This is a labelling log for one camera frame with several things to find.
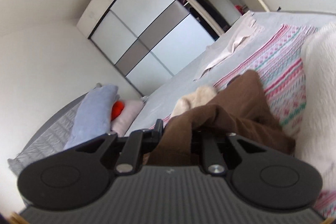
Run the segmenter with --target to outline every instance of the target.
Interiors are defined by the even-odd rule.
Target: blue pillow
[[[111,109],[118,87],[105,85],[91,90],[78,107],[72,132],[65,149],[92,140],[111,129]]]

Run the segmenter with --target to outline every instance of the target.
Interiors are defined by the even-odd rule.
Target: brown garment
[[[190,165],[197,159],[190,153],[192,131],[213,129],[215,136],[235,132],[250,140],[290,154],[295,141],[287,137],[272,116],[257,72],[248,70],[218,93],[208,104],[173,117],[149,165]]]

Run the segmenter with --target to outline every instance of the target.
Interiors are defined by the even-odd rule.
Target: taupe panel
[[[148,49],[136,40],[116,63],[116,67],[127,75],[148,53]]]
[[[139,39],[151,50],[188,14],[188,10],[175,0],[147,27]]]

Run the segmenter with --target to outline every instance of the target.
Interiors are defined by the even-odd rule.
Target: orange-red plush
[[[114,103],[112,107],[112,111],[111,111],[111,121],[113,121],[116,117],[120,115],[124,107],[125,107],[125,104],[123,101],[116,101]]]

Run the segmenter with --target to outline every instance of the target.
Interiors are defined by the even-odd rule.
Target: cream fuzzy fabric
[[[295,156],[322,175],[323,189],[336,189],[336,22],[310,36],[301,50],[307,105]]]
[[[194,107],[203,106],[217,95],[217,90],[212,86],[203,85],[195,92],[182,96],[176,103],[175,108],[170,115],[174,117],[190,110]]]

